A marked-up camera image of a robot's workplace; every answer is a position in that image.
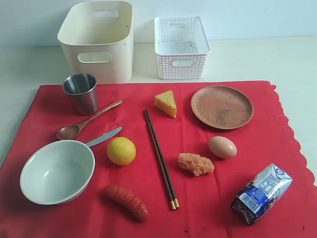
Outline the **brown egg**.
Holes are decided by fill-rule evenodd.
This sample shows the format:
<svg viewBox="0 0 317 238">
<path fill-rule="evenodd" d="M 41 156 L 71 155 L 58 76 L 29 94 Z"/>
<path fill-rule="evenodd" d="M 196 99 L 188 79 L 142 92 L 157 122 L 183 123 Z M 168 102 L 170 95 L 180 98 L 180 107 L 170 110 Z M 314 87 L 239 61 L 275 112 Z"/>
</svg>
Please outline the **brown egg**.
<svg viewBox="0 0 317 238">
<path fill-rule="evenodd" d="M 210 138 L 208 147 L 215 156 L 222 159 L 232 158 L 237 155 L 236 145 L 223 136 L 214 136 Z"/>
</svg>

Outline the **red grilled sausage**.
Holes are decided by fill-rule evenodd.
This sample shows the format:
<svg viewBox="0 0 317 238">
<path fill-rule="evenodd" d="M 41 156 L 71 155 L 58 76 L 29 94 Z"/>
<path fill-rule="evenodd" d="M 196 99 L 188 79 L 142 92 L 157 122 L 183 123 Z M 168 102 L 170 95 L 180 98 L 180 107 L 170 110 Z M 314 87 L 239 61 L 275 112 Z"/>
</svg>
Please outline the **red grilled sausage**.
<svg viewBox="0 0 317 238">
<path fill-rule="evenodd" d="M 145 202 L 130 189 L 117 184 L 104 188 L 104 195 L 129 210 L 137 219 L 145 221 L 149 214 Z"/>
</svg>

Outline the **cream plastic storage bin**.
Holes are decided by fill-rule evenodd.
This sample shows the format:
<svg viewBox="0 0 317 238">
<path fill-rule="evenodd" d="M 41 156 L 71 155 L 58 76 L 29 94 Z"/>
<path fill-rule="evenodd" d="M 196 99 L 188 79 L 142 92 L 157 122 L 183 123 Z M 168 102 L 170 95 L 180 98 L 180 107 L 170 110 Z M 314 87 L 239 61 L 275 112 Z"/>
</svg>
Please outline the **cream plastic storage bin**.
<svg viewBox="0 0 317 238">
<path fill-rule="evenodd" d="M 74 73 L 99 84 L 127 83 L 133 68 L 133 8 L 126 1 L 86 1 L 74 5 L 59 40 Z"/>
</svg>

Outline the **stainless steel cup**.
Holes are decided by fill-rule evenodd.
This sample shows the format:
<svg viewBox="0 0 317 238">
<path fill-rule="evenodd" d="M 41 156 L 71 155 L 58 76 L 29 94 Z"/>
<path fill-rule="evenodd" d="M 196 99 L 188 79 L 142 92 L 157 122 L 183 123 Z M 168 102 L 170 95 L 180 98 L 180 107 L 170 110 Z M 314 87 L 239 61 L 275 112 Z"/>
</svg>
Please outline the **stainless steel cup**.
<svg viewBox="0 0 317 238">
<path fill-rule="evenodd" d="M 74 74 L 65 79 L 62 89 L 79 115 L 87 116 L 97 111 L 97 81 L 92 75 Z"/>
</svg>

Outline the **brown wooden spoon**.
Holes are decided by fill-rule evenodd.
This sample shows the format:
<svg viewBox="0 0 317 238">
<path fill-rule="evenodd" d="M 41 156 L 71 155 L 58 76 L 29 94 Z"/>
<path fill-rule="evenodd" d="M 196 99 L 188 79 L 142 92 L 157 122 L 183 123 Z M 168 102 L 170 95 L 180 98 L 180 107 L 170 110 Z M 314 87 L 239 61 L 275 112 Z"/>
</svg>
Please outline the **brown wooden spoon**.
<svg viewBox="0 0 317 238">
<path fill-rule="evenodd" d="M 109 105 L 105 106 L 104 108 L 100 109 L 99 111 L 95 112 L 89 118 L 87 118 L 79 123 L 71 124 L 71 125 L 68 125 L 68 126 L 65 126 L 61 129 L 59 129 L 56 132 L 56 137 L 59 140 L 70 140 L 70 139 L 75 138 L 80 133 L 80 131 L 93 119 L 95 119 L 96 117 L 103 114 L 104 112 L 106 112 L 106 111 L 108 111 L 108 110 L 110 110 L 110 109 L 112 109 L 112 108 L 114 108 L 122 103 L 123 103 L 123 100 L 116 100 L 116 101 L 110 103 Z"/>
</svg>

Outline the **fried chicken piece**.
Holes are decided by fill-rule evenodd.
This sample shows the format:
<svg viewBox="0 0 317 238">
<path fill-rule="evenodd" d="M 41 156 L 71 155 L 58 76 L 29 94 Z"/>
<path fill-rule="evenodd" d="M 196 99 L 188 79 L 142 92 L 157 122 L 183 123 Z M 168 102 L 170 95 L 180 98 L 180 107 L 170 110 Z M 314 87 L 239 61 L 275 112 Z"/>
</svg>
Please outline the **fried chicken piece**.
<svg viewBox="0 0 317 238">
<path fill-rule="evenodd" d="M 177 163 L 181 169 L 190 171 L 195 176 L 213 173 L 215 169 L 214 164 L 209 158 L 193 153 L 179 154 Z"/>
</svg>

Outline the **brown chopstick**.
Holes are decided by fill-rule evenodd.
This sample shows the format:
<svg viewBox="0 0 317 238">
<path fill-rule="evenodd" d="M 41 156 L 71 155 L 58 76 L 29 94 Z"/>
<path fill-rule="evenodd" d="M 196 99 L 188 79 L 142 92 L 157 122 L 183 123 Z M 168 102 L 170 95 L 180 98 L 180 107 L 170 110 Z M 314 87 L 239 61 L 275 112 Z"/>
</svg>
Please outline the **brown chopstick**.
<svg viewBox="0 0 317 238">
<path fill-rule="evenodd" d="M 166 174 L 165 174 L 165 170 L 164 170 L 163 165 L 162 165 L 162 161 L 161 161 L 159 149 L 158 149 L 158 146 L 157 146 L 155 137 L 154 137 L 154 133 L 153 133 L 153 131 L 152 131 L 152 127 L 151 127 L 151 123 L 150 123 L 150 119 L 149 119 L 147 110 L 144 110 L 144 114 L 145 114 L 145 118 L 146 118 L 146 121 L 147 121 L 147 125 L 148 125 L 149 131 L 150 131 L 150 135 L 151 135 L 151 137 L 152 137 L 154 149 L 155 149 L 155 152 L 156 152 L 156 155 L 157 155 L 157 160 L 158 160 L 158 164 L 159 164 L 159 168 L 160 168 L 160 173 L 161 173 L 162 180 L 163 180 L 163 182 L 164 182 L 164 186 L 165 186 L 165 189 L 166 189 L 167 198 L 168 198 L 168 201 L 169 201 L 169 203 L 170 203 L 170 208 L 171 208 L 171 210 L 173 211 L 173 210 L 176 209 L 176 207 L 175 207 L 174 201 L 173 201 L 173 199 L 172 199 L 172 194 L 171 194 L 171 191 L 170 191 L 170 188 L 169 188 L 169 183 L 168 183 L 168 181 L 167 181 L 167 177 L 166 177 Z"/>
<path fill-rule="evenodd" d="M 164 184 L 166 187 L 169 203 L 171 205 L 171 209 L 176 210 L 176 209 L 180 208 L 180 205 L 179 205 L 179 202 L 178 202 L 178 199 L 176 196 L 176 192 L 175 192 L 175 189 L 174 189 L 171 177 L 170 177 L 170 173 L 169 173 L 169 170 L 167 168 L 163 153 L 161 151 L 160 144 L 159 144 L 157 134 L 155 132 L 150 114 L 149 114 L 148 110 L 144 110 L 144 113 L 145 113 L 148 128 L 150 130 L 150 134 L 151 134 L 151 137 L 153 140 L 155 151 L 157 154 L 157 158 L 158 158 L 159 166 L 161 169 L 162 178 L 163 178 L 163 181 L 164 181 Z"/>
</svg>

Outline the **metal table knife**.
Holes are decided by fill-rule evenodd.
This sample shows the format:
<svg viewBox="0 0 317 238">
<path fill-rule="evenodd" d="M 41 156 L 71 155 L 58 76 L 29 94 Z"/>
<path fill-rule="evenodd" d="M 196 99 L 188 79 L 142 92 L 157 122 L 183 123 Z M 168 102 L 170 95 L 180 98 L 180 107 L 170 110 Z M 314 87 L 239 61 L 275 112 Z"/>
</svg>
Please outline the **metal table knife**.
<svg viewBox="0 0 317 238">
<path fill-rule="evenodd" d="M 92 146 L 98 145 L 98 144 L 100 144 L 100 143 L 112 138 L 113 136 L 117 135 L 122 129 L 123 129 L 123 127 L 121 127 L 121 126 L 117 127 L 116 129 L 113 129 L 113 130 L 111 130 L 111 131 L 109 131 L 109 132 L 107 132 L 107 133 L 105 133 L 105 134 L 103 134 L 103 135 L 101 135 L 101 136 L 99 136 L 99 137 L 87 142 L 86 145 L 88 147 L 92 147 Z"/>
</svg>

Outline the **yellow lemon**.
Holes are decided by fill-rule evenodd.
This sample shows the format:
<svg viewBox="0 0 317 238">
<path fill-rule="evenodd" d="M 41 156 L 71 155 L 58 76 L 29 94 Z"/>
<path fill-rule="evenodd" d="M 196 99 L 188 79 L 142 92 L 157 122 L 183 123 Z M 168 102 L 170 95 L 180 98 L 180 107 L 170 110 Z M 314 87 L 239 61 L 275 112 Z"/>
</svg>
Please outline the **yellow lemon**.
<svg viewBox="0 0 317 238">
<path fill-rule="evenodd" d="M 134 143 L 126 137 L 112 139 L 106 149 L 108 158 L 116 165 L 125 166 L 130 164 L 136 157 Z"/>
</svg>

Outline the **yellow cheese wedge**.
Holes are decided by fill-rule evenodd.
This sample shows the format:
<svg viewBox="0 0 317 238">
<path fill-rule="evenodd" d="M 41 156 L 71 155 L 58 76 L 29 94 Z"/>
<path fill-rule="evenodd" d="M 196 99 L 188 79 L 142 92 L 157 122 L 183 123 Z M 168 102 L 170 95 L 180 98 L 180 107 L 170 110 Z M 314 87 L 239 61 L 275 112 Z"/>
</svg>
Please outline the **yellow cheese wedge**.
<svg viewBox="0 0 317 238">
<path fill-rule="evenodd" d="M 177 106 L 172 90 L 156 95 L 154 98 L 154 105 L 172 118 L 176 118 Z"/>
</svg>

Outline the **red table cloth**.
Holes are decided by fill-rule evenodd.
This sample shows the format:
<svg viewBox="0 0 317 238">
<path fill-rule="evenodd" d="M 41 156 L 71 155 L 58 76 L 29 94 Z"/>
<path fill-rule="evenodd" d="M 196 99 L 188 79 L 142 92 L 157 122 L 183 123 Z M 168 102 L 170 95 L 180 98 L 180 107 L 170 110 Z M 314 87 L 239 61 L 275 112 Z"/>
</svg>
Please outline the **red table cloth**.
<svg viewBox="0 0 317 238">
<path fill-rule="evenodd" d="M 22 121 L 0 170 L 0 235 L 3 238 L 314 238 L 317 235 L 317 189 L 300 145 L 288 125 L 275 86 L 267 81 L 230 82 L 246 94 L 254 115 L 244 127 L 220 132 L 238 149 L 234 158 L 220 160 L 208 149 L 217 131 L 201 123 L 191 110 L 191 97 L 204 83 L 99 85 L 98 99 L 106 105 L 123 103 L 88 124 L 78 136 L 87 142 L 118 126 L 120 135 L 137 148 L 128 166 L 113 164 L 107 143 L 93 148 L 96 167 L 85 191 L 57 206 L 27 200 L 20 189 L 21 170 L 41 147 L 55 141 L 55 132 L 82 119 L 60 86 L 41 86 Z M 177 106 L 172 118 L 154 105 L 156 95 L 172 90 Z M 180 208 L 171 210 L 157 155 L 147 125 L 148 110 Z M 209 158 L 214 172 L 195 176 L 181 169 L 181 153 Z M 252 226 L 231 209 L 239 190 L 269 164 L 293 178 L 271 210 Z M 109 184 L 124 186 L 146 204 L 149 217 L 137 219 L 104 195 Z"/>
</svg>

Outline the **left brown chopstick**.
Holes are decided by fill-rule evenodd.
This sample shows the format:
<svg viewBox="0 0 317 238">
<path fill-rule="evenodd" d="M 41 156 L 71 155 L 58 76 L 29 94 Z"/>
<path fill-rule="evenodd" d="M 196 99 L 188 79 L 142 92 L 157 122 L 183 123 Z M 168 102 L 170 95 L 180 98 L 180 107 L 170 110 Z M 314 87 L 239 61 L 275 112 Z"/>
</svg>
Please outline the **left brown chopstick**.
<svg viewBox="0 0 317 238">
<path fill-rule="evenodd" d="M 150 123 L 150 119 L 149 119 L 147 110 L 144 110 L 144 114 L 145 114 L 145 118 L 146 118 L 146 121 L 147 121 L 147 125 L 148 125 L 149 131 L 150 131 L 150 135 L 151 135 L 151 137 L 152 137 L 154 149 L 155 149 L 155 152 L 156 152 L 156 155 L 157 155 L 157 160 L 158 160 L 158 164 L 159 164 L 159 168 L 160 168 L 160 173 L 161 173 L 162 180 L 163 180 L 163 182 L 164 182 L 164 186 L 165 186 L 165 189 L 166 189 L 167 198 L 168 198 L 168 201 L 169 201 L 169 203 L 170 203 L 170 208 L 171 208 L 171 210 L 173 211 L 173 210 L 176 209 L 176 207 L 175 207 L 174 201 L 173 201 L 173 199 L 172 199 L 172 194 L 171 194 L 171 191 L 170 191 L 170 188 L 169 188 L 169 183 L 168 183 L 168 181 L 167 181 L 167 177 L 166 177 L 166 174 L 165 174 L 165 170 L 164 170 L 163 165 L 162 165 L 162 161 L 161 161 L 159 149 L 158 149 L 158 146 L 157 146 L 155 137 L 154 137 L 154 133 L 153 133 L 153 131 L 152 131 L 152 127 L 151 127 L 151 123 Z"/>
</svg>

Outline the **blue silver milk carton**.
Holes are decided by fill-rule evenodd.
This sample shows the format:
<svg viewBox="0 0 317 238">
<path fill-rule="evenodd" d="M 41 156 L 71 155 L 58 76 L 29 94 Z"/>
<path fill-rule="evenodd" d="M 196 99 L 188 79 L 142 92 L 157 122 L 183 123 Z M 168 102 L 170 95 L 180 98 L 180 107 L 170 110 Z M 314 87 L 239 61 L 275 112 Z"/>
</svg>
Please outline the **blue silver milk carton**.
<svg viewBox="0 0 317 238">
<path fill-rule="evenodd" d="M 238 192 L 231 203 L 231 209 L 247 225 L 252 225 L 273 207 L 292 181 L 284 170 L 270 164 Z"/>
</svg>

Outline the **brown wooden plate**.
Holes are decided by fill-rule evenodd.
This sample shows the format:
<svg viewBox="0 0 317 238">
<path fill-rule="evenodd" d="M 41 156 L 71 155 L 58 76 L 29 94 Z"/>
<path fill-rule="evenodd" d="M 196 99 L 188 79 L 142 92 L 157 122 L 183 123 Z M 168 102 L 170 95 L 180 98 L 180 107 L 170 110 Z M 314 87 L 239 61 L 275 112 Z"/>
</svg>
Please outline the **brown wooden plate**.
<svg viewBox="0 0 317 238">
<path fill-rule="evenodd" d="M 224 85 L 196 91 L 191 98 L 191 108 L 201 122 L 221 130 L 243 127 L 254 115 L 254 106 L 248 96 Z"/>
</svg>

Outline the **white perforated plastic basket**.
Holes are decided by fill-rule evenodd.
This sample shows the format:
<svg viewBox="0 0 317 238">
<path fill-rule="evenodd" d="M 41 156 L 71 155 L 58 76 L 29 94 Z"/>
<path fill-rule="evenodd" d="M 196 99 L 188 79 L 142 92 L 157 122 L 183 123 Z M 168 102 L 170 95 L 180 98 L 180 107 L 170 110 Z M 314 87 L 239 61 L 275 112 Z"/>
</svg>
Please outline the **white perforated plastic basket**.
<svg viewBox="0 0 317 238">
<path fill-rule="evenodd" d="M 156 17 L 155 53 L 162 80 L 200 79 L 211 52 L 199 16 Z"/>
</svg>

